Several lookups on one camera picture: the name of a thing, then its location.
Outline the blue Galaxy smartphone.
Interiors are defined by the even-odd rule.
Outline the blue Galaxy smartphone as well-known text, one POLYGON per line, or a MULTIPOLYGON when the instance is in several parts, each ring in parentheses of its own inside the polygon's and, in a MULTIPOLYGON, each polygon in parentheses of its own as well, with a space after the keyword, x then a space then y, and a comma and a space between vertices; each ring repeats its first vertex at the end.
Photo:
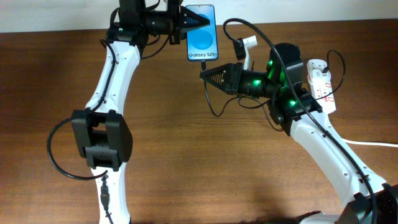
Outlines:
POLYGON ((218 59, 214 5, 187 5, 187 9, 207 18, 208 26, 187 32, 187 57, 189 61, 210 61, 218 59))

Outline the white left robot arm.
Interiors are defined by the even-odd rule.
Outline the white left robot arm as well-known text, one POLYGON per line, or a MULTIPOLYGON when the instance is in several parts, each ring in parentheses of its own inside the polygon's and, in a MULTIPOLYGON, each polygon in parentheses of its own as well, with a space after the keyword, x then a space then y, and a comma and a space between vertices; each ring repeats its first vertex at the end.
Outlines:
POLYGON ((109 20, 104 45, 106 60, 100 80, 85 109, 72 113, 79 154, 91 169, 100 206, 100 223, 130 223, 125 172, 133 138, 124 120, 124 105, 134 71, 150 36, 165 35, 171 45, 186 33, 210 25, 210 20, 180 1, 168 1, 164 11, 144 0, 120 1, 109 20))

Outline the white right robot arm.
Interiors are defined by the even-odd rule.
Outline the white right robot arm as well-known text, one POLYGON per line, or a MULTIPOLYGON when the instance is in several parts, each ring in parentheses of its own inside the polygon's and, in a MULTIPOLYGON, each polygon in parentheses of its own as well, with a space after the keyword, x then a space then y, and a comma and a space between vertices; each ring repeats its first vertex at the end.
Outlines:
POLYGON ((266 72, 242 63, 204 70, 200 78, 230 95, 268 98, 272 120, 314 159, 343 204, 339 215, 309 212, 287 223, 397 223, 397 186, 372 171, 342 140, 322 106, 302 88, 303 61, 293 44, 277 44, 266 72))

